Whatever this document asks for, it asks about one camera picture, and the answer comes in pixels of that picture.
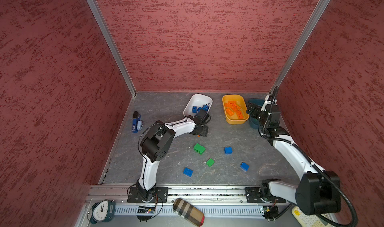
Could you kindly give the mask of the green lego large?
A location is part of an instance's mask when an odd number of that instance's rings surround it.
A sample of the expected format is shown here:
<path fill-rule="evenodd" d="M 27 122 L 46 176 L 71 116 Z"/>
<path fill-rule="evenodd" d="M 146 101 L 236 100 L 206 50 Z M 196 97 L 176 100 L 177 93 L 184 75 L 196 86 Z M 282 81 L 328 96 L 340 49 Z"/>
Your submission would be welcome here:
<path fill-rule="evenodd" d="M 206 151 L 206 148 L 204 146 L 200 145 L 199 143 L 196 143 L 194 145 L 193 149 L 199 155 L 202 155 Z"/>

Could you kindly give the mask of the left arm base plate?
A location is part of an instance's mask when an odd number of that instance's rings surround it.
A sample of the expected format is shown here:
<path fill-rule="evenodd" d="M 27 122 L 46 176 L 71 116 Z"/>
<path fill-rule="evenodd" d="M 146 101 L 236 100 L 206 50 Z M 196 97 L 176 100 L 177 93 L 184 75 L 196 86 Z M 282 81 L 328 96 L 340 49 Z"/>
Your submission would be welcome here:
<path fill-rule="evenodd" d="M 144 191 L 141 187 L 132 187 L 128 191 L 128 203 L 166 203 L 168 199 L 168 187 L 153 187 Z"/>

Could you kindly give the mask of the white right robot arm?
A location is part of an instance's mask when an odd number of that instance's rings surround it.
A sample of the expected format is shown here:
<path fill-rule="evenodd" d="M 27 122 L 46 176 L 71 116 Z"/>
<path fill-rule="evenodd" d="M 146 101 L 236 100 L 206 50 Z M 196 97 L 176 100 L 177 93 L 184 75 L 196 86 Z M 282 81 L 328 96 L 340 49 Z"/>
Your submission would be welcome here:
<path fill-rule="evenodd" d="M 260 195 L 264 201 L 284 199 L 306 215 L 337 213 L 341 210 L 340 178 L 309 158 L 280 125 L 278 106 L 249 104 L 247 114 L 259 121 L 259 132 L 288 161 L 298 175 L 298 185 L 277 179 L 263 180 Z"/>

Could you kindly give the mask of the orange lego stack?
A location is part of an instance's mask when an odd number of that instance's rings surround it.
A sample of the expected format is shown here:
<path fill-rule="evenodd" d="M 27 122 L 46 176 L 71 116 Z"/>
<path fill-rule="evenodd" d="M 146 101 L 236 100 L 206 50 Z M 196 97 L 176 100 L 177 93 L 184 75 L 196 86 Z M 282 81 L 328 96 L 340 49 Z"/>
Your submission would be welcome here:
<path fill-rule="evenodd" d="M 242 120 L 244 118 L 243 112 L 241 110 L 236 110 L 236 114 L 239 120 Z"/>

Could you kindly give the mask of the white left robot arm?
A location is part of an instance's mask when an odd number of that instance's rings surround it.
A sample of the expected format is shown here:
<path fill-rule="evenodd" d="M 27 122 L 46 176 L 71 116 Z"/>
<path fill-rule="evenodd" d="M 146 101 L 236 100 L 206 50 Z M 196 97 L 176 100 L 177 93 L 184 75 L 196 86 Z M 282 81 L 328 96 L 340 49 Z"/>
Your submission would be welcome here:
<path fill-rule="evenodd" d="M 143 157 L 141 175 L 137 181 L 137 190 L 145 202 L 155 195 L 156 176 L 160 161 L 167 155 L 173 140 L 183 134 L 207 136 L 207 123 L 211 116 L 203 118 L 186 116 L 183 120 L 172 123 L 156 121 L 150 126 L 138 143 L 139 153 Z"/>

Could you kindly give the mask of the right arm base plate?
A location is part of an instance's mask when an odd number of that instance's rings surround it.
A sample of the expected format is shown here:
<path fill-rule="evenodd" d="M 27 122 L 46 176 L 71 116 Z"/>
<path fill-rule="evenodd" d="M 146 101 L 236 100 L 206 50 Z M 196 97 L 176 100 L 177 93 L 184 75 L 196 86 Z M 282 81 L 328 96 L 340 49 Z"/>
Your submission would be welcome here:
<path fill-rule="evenodd" d="M 245 197 L 248 204 L 286 204 L 287 201 L 277 197 L 262 199 L 259 187 L 245 187 Z"/>

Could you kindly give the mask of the green lego lowest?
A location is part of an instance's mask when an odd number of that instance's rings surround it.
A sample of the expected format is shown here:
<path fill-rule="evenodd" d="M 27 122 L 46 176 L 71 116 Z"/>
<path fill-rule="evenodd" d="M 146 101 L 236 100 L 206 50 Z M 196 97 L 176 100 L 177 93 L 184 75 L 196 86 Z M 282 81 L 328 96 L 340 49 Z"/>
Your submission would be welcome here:
<path fill-rule="evenodd" d="M 206 162 L 206 164 L 211 167 L 213 164 L 215 163 L 215 161 L 212 159 L 212 158 L 209 158 L 209 160 Z"/>

